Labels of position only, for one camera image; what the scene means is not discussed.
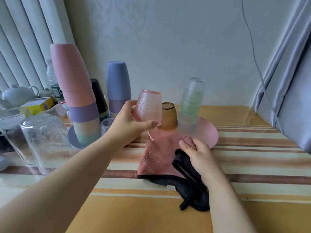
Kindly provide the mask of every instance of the teapot spout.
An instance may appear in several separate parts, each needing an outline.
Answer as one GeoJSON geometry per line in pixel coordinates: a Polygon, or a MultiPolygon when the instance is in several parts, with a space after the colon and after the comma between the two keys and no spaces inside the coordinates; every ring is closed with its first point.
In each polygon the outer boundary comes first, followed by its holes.
{"type": "Polygon", "coordinates": [[[1,98],[0,98],[0,105],[5,109],[9,109],[9,108],[14,107],[8,100],[3,100],[1,98]]]}

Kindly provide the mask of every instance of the cable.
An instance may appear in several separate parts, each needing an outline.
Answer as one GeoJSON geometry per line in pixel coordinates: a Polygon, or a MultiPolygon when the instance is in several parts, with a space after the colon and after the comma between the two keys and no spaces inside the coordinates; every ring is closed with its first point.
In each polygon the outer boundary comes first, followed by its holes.
{"type": "Polygon", "coordinates": [[[275,117],[277,123],[279,124],[280,132],[281,132],[282,134],[284,134],[284,133],[283,133],[282,126],[281,126],[281,124],[280,124],[280,121],[279,121],[279,119],[278,119],[278,117],[277,117],[277,114],[275,113],[274,108],[273,108],[272,104],[270,103],[270,101],[269,101],[269,99],[268,99],[268,97],[267,97],[267,95],[266,95],[265,82],[263,81],[263,77],[262,77],[262,74],[261,74],[261,72],[260,72],[260,69],[259,69],[258,64],[257,64],[257,61],[256,61],[256,57],[255,57],[254,42],[253,42],[251,30],[249,29],[249,26],[248,26],[247,21],[246,21],[246,18],[245,18],[243,0],[241,0],[241,5],[242,5],[242,12],[243,12],[243,19],[244,19],[245,25],[246,25],[246,27],[247,27],[247,29],[248,29],[249,37],[250,37],[251,43],[252,43],[253,57],[254,57],[255,65],[256,65],[257,70],[258,70],[258,72],[259,72],[259,74],[260,74],[260,80],[261,80],[261,85],[262,85],[262,88],[263,88],[263,94],[264,94],[264,96],[266,97],[266,100],[268,101],[269,105],[271,106],[272,113],[273,113],[273,115],[274,115],[274,117],[275,117]]]}

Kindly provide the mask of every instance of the white wall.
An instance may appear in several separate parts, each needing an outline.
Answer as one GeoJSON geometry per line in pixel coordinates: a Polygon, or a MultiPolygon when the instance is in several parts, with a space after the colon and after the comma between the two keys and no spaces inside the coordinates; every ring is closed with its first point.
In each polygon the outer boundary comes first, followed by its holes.
{"type": "MultiPolygon", "coordinates": [[[[105,91],[108,61],[125,61],[132,99],[142,89],[179,103],[190,77],[205,105],[251,106],[260,81],[240,0],[64,0],[91,78],[105,91]]],[[[297,0],[244,0],[264,74],[297,0]]]]}

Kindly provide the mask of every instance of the yellow box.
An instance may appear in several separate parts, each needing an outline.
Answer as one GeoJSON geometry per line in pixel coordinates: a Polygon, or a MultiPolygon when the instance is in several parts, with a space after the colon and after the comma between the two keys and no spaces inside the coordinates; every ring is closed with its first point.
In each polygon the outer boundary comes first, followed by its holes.
{"type": "Polygon", "coordinates": [[[53,105],[54,102],[51,97],[43,97],[34,98],[22,105],[22,107],[26,107],[27,109],[29,109],[30,113],[34,115],[50,109],[53,105]]]}

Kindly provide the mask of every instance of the white teapot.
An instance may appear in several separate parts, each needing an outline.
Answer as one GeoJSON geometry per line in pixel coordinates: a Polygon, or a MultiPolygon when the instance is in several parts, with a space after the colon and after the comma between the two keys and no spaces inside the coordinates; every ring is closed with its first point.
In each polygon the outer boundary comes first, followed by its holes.
{"type": "Polygon", "coordinates": [[[20,107],[33,98],[36,98],[39,93],[39,89],[35,86],[30,86],[27,88],[13,84],[11,88],[5,89],[4,92],[2,92],[2,99],[0,98],[0,104],[5,109],[20,107]],[[36,94],[34,94],[32,88],[37,90],[36,94]]]}

